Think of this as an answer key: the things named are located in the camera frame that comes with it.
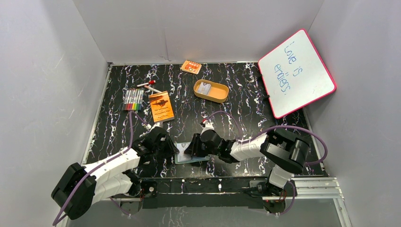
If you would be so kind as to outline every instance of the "robotic arm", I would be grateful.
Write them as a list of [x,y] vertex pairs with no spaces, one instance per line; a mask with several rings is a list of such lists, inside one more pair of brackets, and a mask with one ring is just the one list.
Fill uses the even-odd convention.
[[[202,132],[194,134],[186,154],[217,155],[227,163],[266,156],[276,164],[267,182],[257,184],[257,190],[250,192],[252,196],[279,195],[287,181],[303,171],[309,145],[294,133],[275,129],[250,140],[224,140],[210,122],[203,121],[201,125]],[[176,152],[168,132],[157,123],[148,134],[135,140],[131,148],[124,148],[96,163],[70,165],[54,188],[52,198],[60,207],[68,201],[64,212],[70,219],[77,219],[102,199],[122,193],[138,195],[140,179],[131,170],[154,157],[164,159]],[[91,171],[68,200],[77,184]]]

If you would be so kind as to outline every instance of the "gray floor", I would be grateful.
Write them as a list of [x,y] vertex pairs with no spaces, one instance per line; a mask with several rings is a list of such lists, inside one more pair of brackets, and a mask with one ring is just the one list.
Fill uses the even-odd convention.
[[333,199],[295,201],[292,209],[280,217],[263,210],[245,207],[159,208],[140,210],[131,219],[109,201],[96,203],[81,218],[69,221],[68,227],[340,227]]

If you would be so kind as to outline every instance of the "tabletop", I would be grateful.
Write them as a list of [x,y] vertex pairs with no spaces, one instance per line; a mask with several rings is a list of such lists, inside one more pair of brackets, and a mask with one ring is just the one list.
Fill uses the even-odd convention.
[[[155,80],[157,90],[168,91],[175,119],[165,122],[164,128],[174,142],[190,142],[194,133],[200,133],[200,122],[215,111],[224,110],[239,122],[246,138],[254,136],[273,125],[295,125],[307,128],[303,110],[275,119],[266,96],[257,63],[211,63],[203,64],[198,75],[183,72],[180,64],[111,66],[105,95],[89,147],[87,163],[93,163],[113,155],[128,145],[130,129],[128,112],[122,110],[123,98],[129,88]],[[221,83],[229,88],[228,99],[222,104],[194,95],[193,85],[199,79]],[[138,114],[153,124],[148,96],[153,92],[145,89],[144,107]],[[232,119],[226,115],[211,118],[215,131],[224,139],[234,139],[238,131]],[[134,140],[144,135],[147,129],[133,115]],[[316,161],[318,156],[312,138],[297,130],[291,130],[311,143],[307,161]],[[227,164],[216,156],[209,161],[175,164],[174,158],[153,160],[134,171],[143,178],[160,177],[249,177],[267,176],[274,163],[266,157],[249,158],[239,163]],[[315,165],[304,168],[301,175],[324,175]]]

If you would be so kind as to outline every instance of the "marker set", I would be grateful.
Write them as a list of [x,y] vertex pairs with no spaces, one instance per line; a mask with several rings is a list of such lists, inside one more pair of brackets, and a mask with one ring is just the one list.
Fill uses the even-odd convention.
[[124,98],[123,110],[141,110],[144,93],[145,92],[143,89],[127,89]]

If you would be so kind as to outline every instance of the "oval tray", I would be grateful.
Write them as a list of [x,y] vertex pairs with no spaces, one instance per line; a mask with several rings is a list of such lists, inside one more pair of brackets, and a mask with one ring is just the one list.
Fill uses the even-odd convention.
[[[202,82],[211,84],[211,88],[208,95],[200,94],[197,92]],[[195,85],[193,86],[193,92],[199,98],[204,98],[216,103],[223,103],[228,98],[228,87],[226,85],[218,84],[205,79],[200,79],[195,83]]]

